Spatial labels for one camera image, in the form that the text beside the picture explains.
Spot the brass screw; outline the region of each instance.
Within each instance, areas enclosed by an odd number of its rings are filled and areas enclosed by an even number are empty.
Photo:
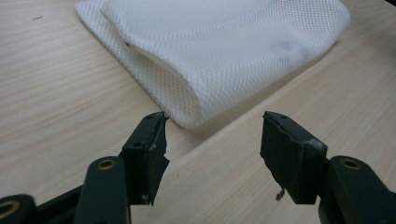
[[[5,210],[0,212],[0,219],[8,217],[20,208],[21,204],[18,201],[11,200],[0,204],[0,209]]]
[[[99,170],[108,170],[113,168],[116,165],[116,161],[115,160],[103,160],[100,161],[98,164],[98,169]]]
[[[346,168],[349,168],[349,169],[352,169],[352,170],[359,170],[362,167],[359,162],[353,161],[353,160],[350,160],[350,159],[341,159],[340,162]]]

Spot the light wood surface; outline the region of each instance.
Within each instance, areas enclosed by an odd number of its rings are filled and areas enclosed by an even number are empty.
[[[159,111],[81,24],[76,0],[0,2],[0,198],[41,204],[117,155]],[[319,223],[295,205],[259,155],[262,114],[286,114],[328,145],[328,158],[368,163],[396,190],[396,7],[344,0],[351,23],[321,58],[196,130],[169,121],[171,161],[154,206],[133,223]]]

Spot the mesh bag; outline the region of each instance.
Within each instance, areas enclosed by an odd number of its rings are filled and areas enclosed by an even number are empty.
[[[186,128],[318,57],[349,23],[338,0],[86,0],[76,9]]]

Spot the white mesh fabric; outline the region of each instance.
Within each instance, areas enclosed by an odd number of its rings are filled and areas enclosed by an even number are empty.
[[[338,0],[86,0],[76,9],[186,128],[318,57],[349,23]]]

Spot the wood grain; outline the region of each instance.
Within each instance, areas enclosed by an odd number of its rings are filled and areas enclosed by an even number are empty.
[[[0,2],[0,197],[41,204],[80,185],[160,110],[85,29],[76,0]],[[351,23],[320,59],[196,130],[167,125],[171,161],[134,223],[319,223],[259,155],[262,114],[286,114],[329,147],[366,161],[396,190],[396,7],[345,0]]]

